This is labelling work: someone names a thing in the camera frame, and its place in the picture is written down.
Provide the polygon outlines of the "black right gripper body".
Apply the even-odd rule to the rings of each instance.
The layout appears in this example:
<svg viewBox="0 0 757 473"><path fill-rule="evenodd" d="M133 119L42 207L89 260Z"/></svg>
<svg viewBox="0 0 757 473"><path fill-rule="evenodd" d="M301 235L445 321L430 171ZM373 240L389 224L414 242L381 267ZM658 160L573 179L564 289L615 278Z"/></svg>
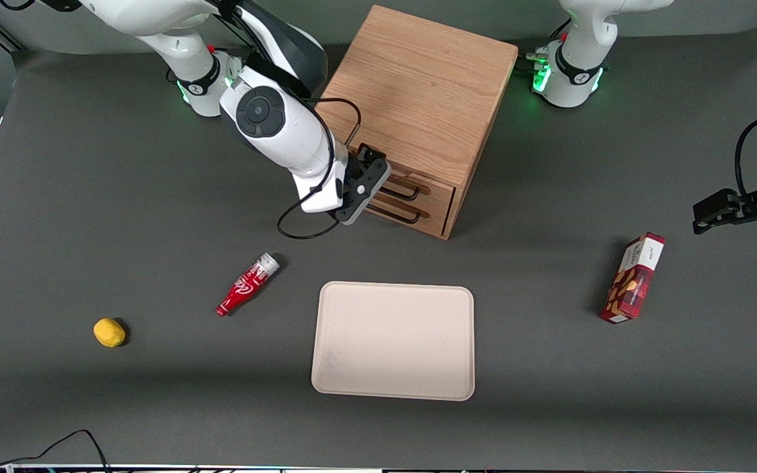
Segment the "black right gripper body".
<svg viewBox="0 0 757 473"><path fill-rule="evenodd" d="M343 206L360 206L370 199L374 187L373 173L363 173L357 164L357 154L350 153L343 180Z"/></svg>

